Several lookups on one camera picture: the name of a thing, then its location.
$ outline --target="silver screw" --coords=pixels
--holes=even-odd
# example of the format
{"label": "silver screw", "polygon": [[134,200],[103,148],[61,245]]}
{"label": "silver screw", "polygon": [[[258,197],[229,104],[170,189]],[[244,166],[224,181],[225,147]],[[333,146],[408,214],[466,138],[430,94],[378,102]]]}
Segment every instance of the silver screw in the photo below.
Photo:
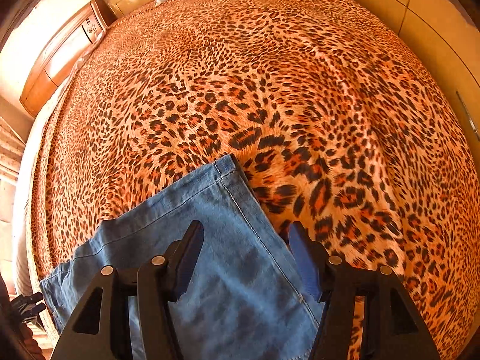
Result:
{"label": "silver screw", "polygon": [[338,256],[330,256],[328,258],[328,262],[333,266],[339,266],[340,264],[342,264],[342,258]]}
{"label": "silver screw", "polygon": [[165,257],[163,256],[155,256],[152,259],[152,264],[155,266],[160,266],[165,262]]}
{"label": "silver screw", "polygon": [[380,272],[383,273],[384,275],[390,275],[392,273],[392,268],[384,265],[380,267]]}
{"label": "silver screw", "polygon": [[104,266],[101,270],[101,273],[102,275],[104,276],[108,276],[108,275],[111,275],[113,273],[113,267],[111,266]]}

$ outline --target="jeans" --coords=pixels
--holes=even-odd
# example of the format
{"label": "jeans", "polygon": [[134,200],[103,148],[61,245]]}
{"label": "jeans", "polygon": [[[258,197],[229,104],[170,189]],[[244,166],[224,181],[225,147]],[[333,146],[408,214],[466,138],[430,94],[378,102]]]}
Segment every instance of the jeans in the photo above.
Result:
{"label": "jeans", "polygon": [[[180,239],[194,219],[203,223],[203,248],[188,291],[169,304],[184,359],[307,359],[323,304],[304,293],[293,256],[232,155],[103,221],[70,261],[40,282],[59,332],[103,266],[138,268]],[[135,298],[129,305],[133,353],[142,359]]]}

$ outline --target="black mechanical device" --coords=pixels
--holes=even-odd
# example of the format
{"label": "black mechanical device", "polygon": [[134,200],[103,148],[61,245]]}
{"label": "black mechanical device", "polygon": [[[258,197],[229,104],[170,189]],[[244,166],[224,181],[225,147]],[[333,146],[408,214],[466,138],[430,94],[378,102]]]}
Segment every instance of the black mechanical device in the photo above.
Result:
{"label": "black mechanical device", "polygon": [[[361,360],[440,359],[415,304],[390,267],[370,271],[329,256],[300,222],[290,226],[289,243],[307,291],[325,302],[310,360],[347,359],[356,296],[365,297]],[[145,358],[182,360],[168,303],[186,292],[202,245],[202,224],[193,221],[183,239],[139,269],[103,267],[75,307],[52,360],[131,360],[131,296],[138,298]],[[11,348],[5,359],[31,360],[12,325],[18,320],[6,319],[11,314],[6,309],[0,309],[0,347],[8,343]]]}

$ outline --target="white mattress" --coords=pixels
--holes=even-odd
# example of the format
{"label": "white mattress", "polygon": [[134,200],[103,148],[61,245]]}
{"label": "white mattress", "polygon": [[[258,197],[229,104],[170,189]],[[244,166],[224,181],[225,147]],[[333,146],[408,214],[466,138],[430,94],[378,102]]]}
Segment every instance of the white mattress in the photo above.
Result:
{"label": "white mattress", "polygon": [[18,175],[15,198],[13,201],[13,217],[11,220],[12,230],[12,260],[13,260],[13,282],[18,294],[33,294],[28,272],[27,250],[26,250],[26,216],[27,204],[30,198],[30,181],[32,178],[37,153],[40,148],[42,131],[49,120],[52,111],[55,109],[61,97],[66,81],[57,88],[52,97],[45,103],[35,118],[30,130],[30,135],[23,152],[22,163]]}

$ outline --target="hand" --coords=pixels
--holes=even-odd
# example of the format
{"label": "hand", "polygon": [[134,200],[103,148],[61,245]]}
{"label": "hand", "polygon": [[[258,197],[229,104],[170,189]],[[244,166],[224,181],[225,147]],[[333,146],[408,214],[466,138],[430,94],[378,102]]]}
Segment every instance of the hand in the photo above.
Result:
{"label": "hand", "polygon": [[33,339],[32,330],[25,323],[20,324],[20,332],[23,336],[23,343],[35,360],[45,360],[45,357],[42,355],[42,349],[40,349],[38,343]]}

